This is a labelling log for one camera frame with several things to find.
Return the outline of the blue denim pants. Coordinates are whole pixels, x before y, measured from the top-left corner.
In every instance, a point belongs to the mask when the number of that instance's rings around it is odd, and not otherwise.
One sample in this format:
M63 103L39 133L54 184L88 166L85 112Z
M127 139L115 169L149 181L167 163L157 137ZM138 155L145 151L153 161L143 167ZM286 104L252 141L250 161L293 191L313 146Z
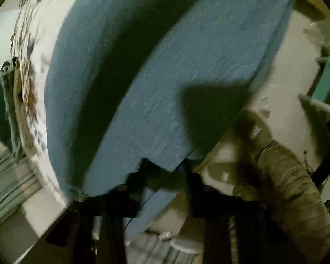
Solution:
M269 73L293 0L76 0L46 85L50 163L67 199L142 159L204 157Z

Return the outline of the grey striped curtain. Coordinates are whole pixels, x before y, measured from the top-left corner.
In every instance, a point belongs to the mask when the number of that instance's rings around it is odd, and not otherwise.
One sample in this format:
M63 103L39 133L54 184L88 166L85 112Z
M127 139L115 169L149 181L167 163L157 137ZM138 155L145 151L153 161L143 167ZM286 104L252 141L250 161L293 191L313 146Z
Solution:
M41 188L30 159L5 151L0 156L0 224Z

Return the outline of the folded clothes stack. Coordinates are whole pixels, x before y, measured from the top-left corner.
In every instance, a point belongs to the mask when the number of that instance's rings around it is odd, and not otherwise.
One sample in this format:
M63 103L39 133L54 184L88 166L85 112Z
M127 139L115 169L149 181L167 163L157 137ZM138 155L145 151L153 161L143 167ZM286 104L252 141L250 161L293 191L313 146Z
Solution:
M15 158L24 154L13 101L15 70L18 68L19 61L13 57L0 69L0 142Z

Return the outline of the teal white drying rack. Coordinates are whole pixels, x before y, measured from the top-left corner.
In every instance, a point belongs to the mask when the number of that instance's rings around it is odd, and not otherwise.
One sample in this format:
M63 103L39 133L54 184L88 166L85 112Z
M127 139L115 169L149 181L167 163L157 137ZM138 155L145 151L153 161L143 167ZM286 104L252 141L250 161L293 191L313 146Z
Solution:
M317 111L325 112L330 116L330 104L326 103L330 93L330 57L318 57L316 61L319 64L324 64L319 82L311 97L300 93L298 98L301 103L307 104Z

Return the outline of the floral white bed cover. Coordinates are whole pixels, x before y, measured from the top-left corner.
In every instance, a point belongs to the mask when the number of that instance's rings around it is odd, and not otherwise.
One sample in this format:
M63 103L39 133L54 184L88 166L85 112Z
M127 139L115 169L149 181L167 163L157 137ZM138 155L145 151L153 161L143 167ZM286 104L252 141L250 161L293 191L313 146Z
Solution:
M44 88L58 33L75 0L20 0L11 37L15 70L14 104L24 153L54 199L66 206L48 155Z

